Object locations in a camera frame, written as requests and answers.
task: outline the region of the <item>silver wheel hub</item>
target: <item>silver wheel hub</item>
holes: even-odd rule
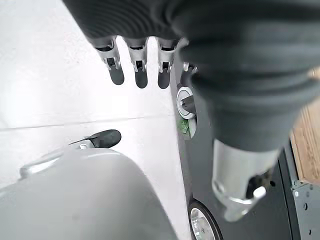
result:
[[[196,240],[216,240],[208,219],[198,208],[191,210],[190,219]]]
[[[194,113],[186,111],[181,104],[183,99],[186,99],[190,96],[193,96],[191,89],[184,86],[178,90],[178,93],[176,95],[176,106],[178,108],[180,116],[184,119],[193,119],[195,117]]]

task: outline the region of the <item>tile grout line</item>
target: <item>tile grout line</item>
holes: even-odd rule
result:
[[[112,123],[112,122],[124,122],[127,120],[142,120],[142,119],[158,119],[158,118],[166,118],[175,116],[174,113],[169,113],[165,115],[150,115],[150,116],[139,116],[139,117],[121,117],[115,119],[102,119],[102,120],[93,120],[93,121],[82,121],[82,122],[67,122],[64,124],[49,124],[49,125],[40,125],[40,126],[22,126],[22,127],[8,127],[8,128],[0,128],[1,132],[9,132],[15,130],[26,130],[26,129],[39,129],[39,128],[53,128],[53,127],[69,127],[76,126],[82,124],[94,124],[94,123]]]

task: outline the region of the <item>silver metal joint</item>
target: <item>silver metal joint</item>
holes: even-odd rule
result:
[[[112,44],[108,45],[104,48],[105,50],[96,49],[99,53],[102,61],[105,63],[106,67],[109,71],[112,70],[112,67],[115,67],[116,69],[121,68],[120,63],[120,55],[118,51],[118,46],[116,43],[116,38],[112,38]]]
[[[145,72],[147,65],[147,44],[139,48],[140,49],[134,49],[129,47],[129,54],[134,71],[138,72],[138,68],[142,68],[142,71]]]
[[[174,58],[175,58],[175,51],[176,51],[176,46],[173,46],[172,50],[164,50],[165,47],[160,44],[159,41],[158,43],[158,64],[159,64],[159,72],[163,73],[166,71],[167,73],[170,73],[171,68],[174,64]]]
[[[198,67],[195,65],[190,64],[189,62],[183,62],[183,70],[185,72],[189,71],[189,68],[191,69],[191,73],[195,74],[198,72]]]
[[[245,151],[214,140],[211,183],[225,220],[239,220],[266,195],[279,152]]]

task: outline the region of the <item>robotic hand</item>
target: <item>robotic hand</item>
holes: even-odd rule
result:
[[[320,92],[316,0],[64,0],[110,70],[124,82],[115,36],[129,46],[136,84],[147,85],[146,39],[158,37],[158,85],[169,85],[177,42],[212,122],[212,189],[236,221],[267,191],[300,109]]]

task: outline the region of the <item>wooden surface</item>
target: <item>wooden surface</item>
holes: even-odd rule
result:
[[[299,180],[320,185],[320,98],[301,111],[291,144]]]

